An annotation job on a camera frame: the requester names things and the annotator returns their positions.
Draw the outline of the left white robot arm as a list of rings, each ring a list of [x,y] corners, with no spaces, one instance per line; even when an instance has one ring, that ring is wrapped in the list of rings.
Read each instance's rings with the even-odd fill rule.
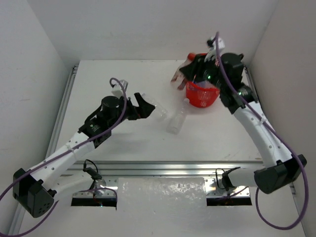
[[[60,189],[55,180],[76,161],[94,151],[112,134],[112,129],[124,120],[146,119],[155,106],[134,94],[138,106],[130,98],[106,96],[90,114],[72,138],[42,163],[13,174],[13,197],[34,218],[45,214],[57,200]]]

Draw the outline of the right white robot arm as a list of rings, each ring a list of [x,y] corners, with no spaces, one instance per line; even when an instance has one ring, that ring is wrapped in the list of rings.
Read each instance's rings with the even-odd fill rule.
[[[190,53],[179,71],[188,81],[207,81],[220,90],[219,97],[223,105],[247,131],[264,164],[264,168],[258,170],[236,167],[225,171],[219,187],[230,191],[238,186],[250,186],[270,194],[296,181],[301,174],[298,162],[306,165],[306,158],[303,155],[295,158],[273,134],[274,129],[263,114],[253,91],[242,82],[243,54],[224,53],[221,56],[225,73],[235,91],[231,91],[227,85],[218,60],[205,58],[205,54]]]

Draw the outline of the clear bottle white cap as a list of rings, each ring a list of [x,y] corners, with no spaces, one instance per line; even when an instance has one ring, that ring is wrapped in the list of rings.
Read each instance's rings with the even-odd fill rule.
[[[150,117],[157,121],[163,121],[167,118],[167,110],[154,97],[146,93],[143,93],[141,96],[146,102],[155,106]]]
[[[171,118],[166,131],[171,134],[178,134],[184,124],[189,111],[190,100],[185,98],[180,107],[176,110],[174,116]]]

